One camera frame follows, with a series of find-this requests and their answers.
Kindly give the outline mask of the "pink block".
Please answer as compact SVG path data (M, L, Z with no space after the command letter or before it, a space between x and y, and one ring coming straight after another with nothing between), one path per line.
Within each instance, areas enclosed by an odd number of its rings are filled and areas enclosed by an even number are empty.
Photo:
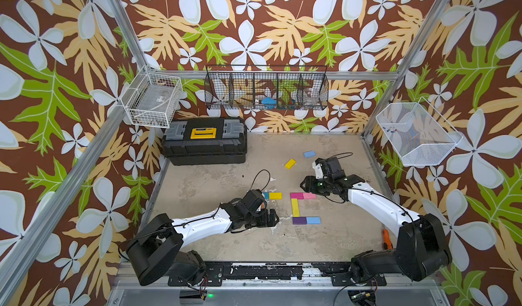
M313 193L304 193L303 199L306 199L306 200L316 199L316 195Z

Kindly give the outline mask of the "magenta block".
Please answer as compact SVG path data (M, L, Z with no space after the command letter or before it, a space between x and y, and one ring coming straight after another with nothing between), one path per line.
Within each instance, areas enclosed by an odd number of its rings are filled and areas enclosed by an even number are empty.
M301 199L304 199L304 194L303 193L291 193L290 198L301 200Z

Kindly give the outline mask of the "small yellow block top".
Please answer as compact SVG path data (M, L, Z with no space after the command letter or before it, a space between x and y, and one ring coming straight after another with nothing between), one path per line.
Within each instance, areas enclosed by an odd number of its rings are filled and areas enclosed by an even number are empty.
M286 169L291 169L293 166L295 166L296 164L296 161L294 159L290 159L286 164L285 164L285 168Z

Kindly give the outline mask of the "long yellow block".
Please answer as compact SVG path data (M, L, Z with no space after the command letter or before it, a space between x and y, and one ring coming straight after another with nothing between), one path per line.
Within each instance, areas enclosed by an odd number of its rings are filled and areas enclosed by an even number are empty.
M299 200L291 199L291 202L292 202L292 217L299 218L300 217Z

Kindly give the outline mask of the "purple block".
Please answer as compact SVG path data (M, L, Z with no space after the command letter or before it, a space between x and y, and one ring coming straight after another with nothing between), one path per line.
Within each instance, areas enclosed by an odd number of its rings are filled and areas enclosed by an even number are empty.
M306 225L307 224L307 217L293 217L292 218L292 224L293 225Z

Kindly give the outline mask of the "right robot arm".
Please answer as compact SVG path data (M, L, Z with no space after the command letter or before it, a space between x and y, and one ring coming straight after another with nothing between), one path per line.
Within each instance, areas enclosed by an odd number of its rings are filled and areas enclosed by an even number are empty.
M368 251L353 257L348 276L354 284L381 274L402 274L420 282L440 268L450 265L452 255L442 222L433 214L419 214L378 193L360 176L346 175L338 158L316 159L314 175L300 184L306 193L323 197L335 194L379 220L396 236L390 250Z

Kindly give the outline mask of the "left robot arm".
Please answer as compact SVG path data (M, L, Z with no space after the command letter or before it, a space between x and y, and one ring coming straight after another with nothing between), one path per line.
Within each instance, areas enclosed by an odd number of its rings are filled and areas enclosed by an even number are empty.
M164 276L175 284L194 286L204 280L207 265L198 252L182 252L182 248L210 236L271 228L278 223L277 212L266 207L261 190L250 190L206 214L177 219L159 214L130 240L125 252L141 286Z

